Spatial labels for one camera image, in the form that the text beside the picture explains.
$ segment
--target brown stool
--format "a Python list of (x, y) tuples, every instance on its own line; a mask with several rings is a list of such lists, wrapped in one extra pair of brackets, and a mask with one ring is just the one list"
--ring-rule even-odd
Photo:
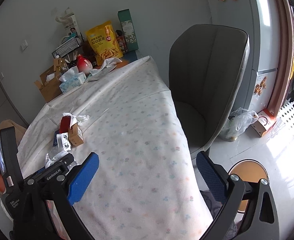
[[(236, 174), (243, 181), (259, 182), (260, 179), (266, 179), (269, 182), (268, 174), (264, 166), (255, 160), (242, 160), (236, 163), (229, 171), (229, 175)], [(239, 213), (244, 213), (248, 200), (243, 200), (239, 206)]]

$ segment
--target chair seat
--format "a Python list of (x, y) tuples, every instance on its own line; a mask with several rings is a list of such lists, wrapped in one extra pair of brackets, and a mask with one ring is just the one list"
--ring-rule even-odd
[(205, 142), (206, 122), (191, 105), (174, 101), (178, 119), (187, 137), (190, 154), (200, 152)]

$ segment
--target wire basket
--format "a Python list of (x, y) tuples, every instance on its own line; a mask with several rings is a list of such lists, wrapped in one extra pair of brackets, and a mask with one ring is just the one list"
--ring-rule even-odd
[(61, 44), (53, 53), (55, 58), (57, 55), (61, 58), (81, 47), (84, 42), (83, 36), (76, 36)]

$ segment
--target snack bag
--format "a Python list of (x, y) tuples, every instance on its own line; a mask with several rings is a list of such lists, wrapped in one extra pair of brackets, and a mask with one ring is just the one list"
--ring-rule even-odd
[(123, 57), (111, 21), (107, 21), (102, 25), (86, 31), (86, 35), (89, 44), (97, 54), (96, 59), (98, 65), (102, 65), (107, 58)]

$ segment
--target light switch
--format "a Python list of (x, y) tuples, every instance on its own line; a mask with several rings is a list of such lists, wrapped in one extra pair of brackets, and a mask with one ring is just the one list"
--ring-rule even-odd
[(21, 43), (21, 49), (22, 50), (25, 50), (27, 47), (28, 47), (28, 43), (27, 43), (27, 41), (26, 40), (24, 40), (24, 42), (23, 43)]

